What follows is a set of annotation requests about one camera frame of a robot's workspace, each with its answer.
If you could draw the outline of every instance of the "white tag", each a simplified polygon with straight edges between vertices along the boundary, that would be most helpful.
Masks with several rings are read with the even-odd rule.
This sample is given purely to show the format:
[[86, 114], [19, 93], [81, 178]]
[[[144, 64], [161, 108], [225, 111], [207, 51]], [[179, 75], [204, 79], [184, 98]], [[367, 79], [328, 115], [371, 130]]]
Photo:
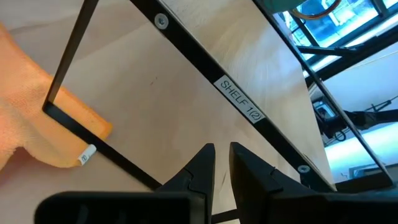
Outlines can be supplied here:
[[249, 98], [224, 75], [214, 85], [226, 96], [253, 124], [266, 116], [254, 106]]
[[87, 149], [79, 156], [78, 160], [81, 162], [81, 165], [84, 165], [88, 159], [97, 151], [95, 145], [90, 144]]

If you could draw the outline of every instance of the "black metal frame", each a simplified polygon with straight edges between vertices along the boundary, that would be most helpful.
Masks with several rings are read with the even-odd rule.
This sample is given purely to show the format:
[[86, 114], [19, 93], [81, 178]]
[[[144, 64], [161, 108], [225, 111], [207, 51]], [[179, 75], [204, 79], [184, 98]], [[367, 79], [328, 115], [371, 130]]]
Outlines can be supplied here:
[[[159, 31], [166, 37], [184, 56], [188, 59], [192, 65], [221, 93], [223, 96], [249, 121], [253, 127], [283, 156], [286, 161], [296, 170], [299, 170], [301, 166], [308, 166], [310, 169], [308, 172], [302, 173], [303, 178], [310, 184], [311, 188], [319, 192], [333, 192], [333, 188], [318, 173], [317, 168], [299, 151], [297, 148], [283, 135], [278, 127], [256, 106], [255, 103], [247, 97], [246, 94], [240, 89], [240, 87], [229, 77], [229, 75], [217, 64], [217, 62], [208, 54], [208, 52], [193, 38], [190, 33], [179, 23], [174, 15], [158, 0], [131, 0], [131, 2], [140, 10], [143, 15], [148, 18], [155, 26], [159, 28]], [[70, 39], [62, 56], [60, 65], [55, 74], [53, 83], [51, 84], [49, 93], [45, 99], [43, 105], [43, 111], [47, 113], [51, 118], [59, 122], [62, 126], [66, 127], [73, 134], [87, 142], [88, 144], [94, 144], [97, 150], [106, 156], [108, 159], [117, 164], [120, 168], [140, 180], [143, 184], [151, 188], [152, 190], [157, 189], [161, 184], [156, 181], [149, 174], [146, 174], [143, 170], [134, 165], [131, 161], [126, 159], [123, 155], [118, 153], [111, 146], [107, 145], [104, 141], [97, 138], [93, 133], [84, 128], [81, 124], [71, 118], [69, 115], [64, 113], [61, 109], [54, 105], [54, 99], [59, 91], [61, 83], [65, 78], [67, 70], [72, 62], [72, 58], [79, 46], [80, 40], [82, 39], [91, 16], [95, 10], [98, 0], [85, 0], [81, 11], [79, 13], [76, 24], [71, 33]], [[297, 57], [302, 67], [306, 69], [308, 74], [315, 79], [315, 83], [319, 86], [325, 97], [331, 101], [333, 109], [339, 114], [352, 130], [355, 136], [359, 139], [361, 144], [367, 150], [367, 152], [374, 159], [375, 163], [382, 170], [382, 181], [387, 185], [392, 185], [392, 179], [386, 172], [386, 168], [379, 161], [377, 155], [373, 153], [372, 149], [368, 146], [366, 141], [362, 138], [361, 134], [354, 127], [352, 122], [348, 119], [345, 112], [337, 105], [336, 101], [330, 95], [328, 90], [325, 88], [323, 83], [317, 77], [317, 74], [309, 67], [305, 60], [301, 57], [297, 48], [290, 42], [289, 38], [284, 35], [281, 31], [278, 23], [274, 20], [273, 16], [266, 12], [261, 6], [261, 3], [254, 0], [255, 5], [263, 13], [265, 18], [271, 24], [271, 26], [279, 34], [280, 38], [285, 42], [292, 53]], [[155, 20], [156, 16], [163, 16], [162, 23], [164, 24], [164, 18], [167, 20], [167, 27], [160, 28], [158, 21]], [[256, 110], [255, 114], [248, 114], [247, 111], [243, 111], [239, 108], [235, 102], [233, 102], [226, 93], [220, 89], [218, 82], [220, 80], [228, 80], [230, 84], [234, 85], [235, 89], [238, 90], [243, 96], [247, 98], [248, 103], [251, 103], [252, 108]]]
[[380, 16], [384, 16], [388, 13], [388, 9], [384, 4], [383, 0], [370, 0], [370, 1], [375, 10], [377, 11], [377, 14], [379, 14]]

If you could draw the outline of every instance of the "orange cloth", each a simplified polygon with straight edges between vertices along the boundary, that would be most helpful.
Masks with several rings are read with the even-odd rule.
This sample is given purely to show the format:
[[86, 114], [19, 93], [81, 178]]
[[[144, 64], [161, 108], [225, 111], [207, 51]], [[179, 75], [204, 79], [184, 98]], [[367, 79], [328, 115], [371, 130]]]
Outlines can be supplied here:
[[[56, 167], [80, 166], [87, 144], [42, 110], [52, 77], [36, 65], [0, 24], [0, 169], [16, 149]], [[99, 138], [111, 124], [66, 89], [55, 104]]]

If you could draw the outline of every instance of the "metal rack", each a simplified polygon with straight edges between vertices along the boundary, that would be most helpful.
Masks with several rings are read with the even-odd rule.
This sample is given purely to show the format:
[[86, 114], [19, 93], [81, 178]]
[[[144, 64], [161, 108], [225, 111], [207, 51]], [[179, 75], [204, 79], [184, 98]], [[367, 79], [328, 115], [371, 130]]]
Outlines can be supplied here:
[[[151, 23], [153, 23], [154, 26], [156, 26], [156, 28], [158, 28], [164, 37], [166, 37], [235, 107], [235, 109], [237, 109], [247, 119], [247, 121], [253, 125], [253, 127], [274, 147], [274, 149], [277, 150], [279, 154], [283, 156], [294, 169], [299, 171], [302, 178], [312, 189], [319, 192], [334, 191], [329, 183], [312, 165], [312, 163], [283, 135], [283, 133], [267, 117], [267, 115], [259, 109], [259, 107], [242, 91], [239, 85], [233, 81], [228, 73], [217, 64], [211, 55], [209, 55], [209, 53], [195, 40], [195, 38], [191, 36], [184, 26], [179, 23], [178, 19], [174, 17], [173, 13], [167, 9], [167, 6], [163, 5], [158, 0], [131, 0], [131, 2], [138, 8], [138, 10], [143, 13], [143, 15], [146, 16], [146, 18], [148, 18], [148, 20], [151, 21]], [[158, 181], [146, 174], [138, 166], [126, 159], [100, 138], [97, 138], [93, 133], [84, 128], [81, 124], [54, 105], [54, 99], [60, 89], [63, 79], [65, 78], [67, 70], [90, 22], [97, 3], [98, 0], [84, 1], [60, 61], [60, 65], [55, 74], [55, 78], [45, 99], [43, 111], [88, 144], [94, 144], [100, 153], [102, 153], [120, 168], [134, 176], [136, 179], [140, 180], [143, 184], [154, 190], [161, 186]], [[382, 172], [374, 176], [378, 178], [378, 183], [381, 183], [381, 187], [391, 186], [392, 179], [387, 173], [386, 168], [363, 139], [359, 131], [354, 127], [345, 112], [339, 107], [335, 99], [319, 79], [318, 75], [305, 62], [298, 49], [291, 43], [289, 38], [284, 35], [273, 16], [267, 13], [266, 9], [261, 6], [260, 1], [254, 0], [254, 3], [263, 13], [269, 24], [271, 24], [271, 26], [277, 31], [280, 38], [293, 52], [297, 60], [301, 63], [302, 67], [314, 79], [314, 82], [318, 85], [325, 97], [330, 100], [336, 114], [339, 114], [344, 119], [346, 125], [352, 130], [365, 150], [379, 166]], [[234, 98], [229, 95], [228, 91], [226, 91], [226, 88], [234, 89], [237, 94], [241, 95], [241, 99], [244, 100], [244, 103], [242, 103], [242, 100], [240, 103], [234, 100]], [[236, 213], [233, 211], [229, 211], [227, 214], [232, 215], [218, 215], [218, 217], [221, 217], [218, 221], [230, 220], [236, 216]]]

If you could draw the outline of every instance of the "screw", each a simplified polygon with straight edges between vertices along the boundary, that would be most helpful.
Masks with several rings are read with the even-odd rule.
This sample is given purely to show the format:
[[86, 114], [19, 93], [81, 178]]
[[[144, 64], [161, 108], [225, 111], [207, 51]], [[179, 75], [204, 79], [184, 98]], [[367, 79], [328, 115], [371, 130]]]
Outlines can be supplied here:
[[168, 25], [169, 25], [169, 19], [167, 18], [167, 16], [165, 14], [158, 13], [155, 16], [155, 26], [158, 29], [166, 29]]
[[310, 172], [311, 168], [307, 165], [301, 165], [297, 168], [297, 171], [301, 174], [306, 174], [307, 172]]

